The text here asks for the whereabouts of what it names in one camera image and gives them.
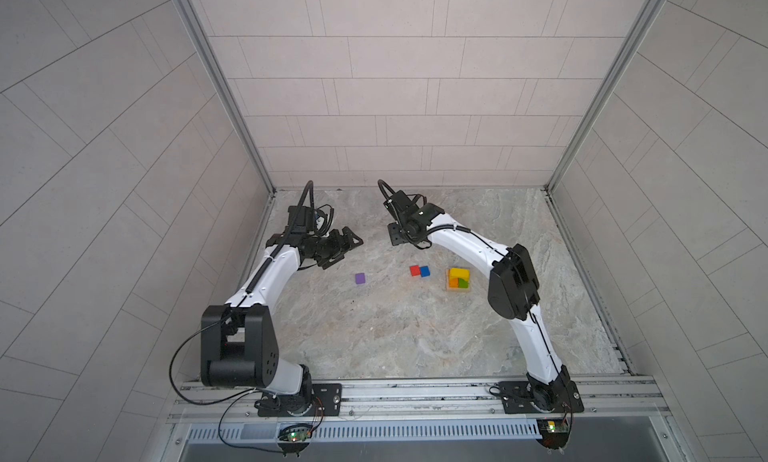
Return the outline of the yellow wood block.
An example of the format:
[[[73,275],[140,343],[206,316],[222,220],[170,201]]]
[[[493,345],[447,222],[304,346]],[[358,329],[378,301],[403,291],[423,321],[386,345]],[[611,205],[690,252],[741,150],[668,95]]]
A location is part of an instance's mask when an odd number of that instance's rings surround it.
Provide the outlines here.
[[[449,269],[449,279],[462,279],[468,281],[470,277],[470,271],[465,268],[452,267]]]

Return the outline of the natural wood block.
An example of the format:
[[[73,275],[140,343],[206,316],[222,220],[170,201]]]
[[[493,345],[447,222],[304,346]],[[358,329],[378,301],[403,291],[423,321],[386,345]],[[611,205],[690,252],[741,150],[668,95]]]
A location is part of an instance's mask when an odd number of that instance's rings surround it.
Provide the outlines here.
[[[469,277],[469,280],[468,280],[468,282],[469,282],[469,288],[468,289],[461,289],[459,287],[458,288],[450,288],[449,287],[449,280],[450,280],[449,279],[449,269],[446,270],[446,289],[448,291],[452,291],[452,292],[468,292],[470,290],[470,288],[471,288],[471,284],[470,284],[471,279],[470,279],[470,277]]]

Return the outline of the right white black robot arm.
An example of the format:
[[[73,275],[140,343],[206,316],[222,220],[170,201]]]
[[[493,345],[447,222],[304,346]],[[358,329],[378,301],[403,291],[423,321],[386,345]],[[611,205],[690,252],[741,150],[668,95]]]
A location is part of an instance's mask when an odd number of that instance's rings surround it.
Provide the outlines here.
[[[574,408],[568,392],[570,375],[555,353],[542,321],[539,280],[526,247],[506,247],[465,227],[432,203],[419,207],[392,196],[384,206],[393,216],[388,225],[393,243],[420,249],[433,244],[450,250],[488,278],[491,308],[510,321],[526,362],[528,399],[541,412]]]

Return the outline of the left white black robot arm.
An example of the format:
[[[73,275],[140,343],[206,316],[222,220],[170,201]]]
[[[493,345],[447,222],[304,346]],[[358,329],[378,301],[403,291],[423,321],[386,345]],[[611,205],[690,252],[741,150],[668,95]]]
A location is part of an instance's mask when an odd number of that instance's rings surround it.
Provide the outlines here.
[[[249,387],[273,396],[269,413],[306,414],[313,405],[307,366],[280,356],[272,310],[285,285],[307,258],[326,269],[363,244],[349,227],[316,235],[278,233],[268,239],[261,265],[222,305],[201,318],[200,378],[214,388]]]

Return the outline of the left green circuit board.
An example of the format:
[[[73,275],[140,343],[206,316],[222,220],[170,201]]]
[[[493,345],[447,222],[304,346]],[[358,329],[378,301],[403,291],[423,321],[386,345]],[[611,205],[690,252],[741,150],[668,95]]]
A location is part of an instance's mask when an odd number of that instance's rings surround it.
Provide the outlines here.
[[[305,443],[312,437],[311,424],[294,424],[281,428],[277,440],[280,443]]]

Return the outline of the right yellow circuit board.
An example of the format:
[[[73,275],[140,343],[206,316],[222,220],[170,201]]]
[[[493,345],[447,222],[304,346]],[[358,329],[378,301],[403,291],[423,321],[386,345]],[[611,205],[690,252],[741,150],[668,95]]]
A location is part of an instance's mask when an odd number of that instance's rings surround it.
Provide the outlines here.
[[[539,444],[551,450],[563,449],[570,437],[571,427],[565,419],[537,419],[541,438]]]

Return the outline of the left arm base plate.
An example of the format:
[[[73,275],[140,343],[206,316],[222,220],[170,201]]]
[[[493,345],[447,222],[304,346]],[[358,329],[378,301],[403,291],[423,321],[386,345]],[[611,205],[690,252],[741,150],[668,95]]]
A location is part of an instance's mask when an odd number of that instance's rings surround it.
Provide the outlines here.
[[[255,404],[259,417],[337,416],[342,385],[304,383],[296,394],[264,395]]]

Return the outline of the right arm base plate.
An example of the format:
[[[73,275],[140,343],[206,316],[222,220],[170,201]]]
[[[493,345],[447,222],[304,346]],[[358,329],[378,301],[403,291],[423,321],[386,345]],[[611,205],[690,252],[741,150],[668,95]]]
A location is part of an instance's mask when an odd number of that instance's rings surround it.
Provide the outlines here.
[[[583,413],[584,404],[576,384],[554,381],[543,384],[538,381],[501,381],[492,385],[488,392],[501,400],[506,414],[571,414]]]

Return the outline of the aluminium mounting rail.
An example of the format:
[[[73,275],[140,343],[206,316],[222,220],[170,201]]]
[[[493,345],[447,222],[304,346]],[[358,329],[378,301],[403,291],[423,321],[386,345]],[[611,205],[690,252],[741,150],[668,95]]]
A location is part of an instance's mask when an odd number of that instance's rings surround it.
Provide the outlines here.
[[[262,397],[256,389],[213,389],[199,382],[181,386],[181,397],[165,408],[166,423],[210,423],[219,419],[280,421],[288,423],[374,420],[464,420],[486,418],[564,418],[668,416],[671,411],[651,376],[576,376],[573,382],[584,404],[583,413],[506,414],[499,398],[488,389],[501,381],[527,381],[523,376],[422,379],[320,380],[342,385],[337,416],[259,417],[254,404]]]

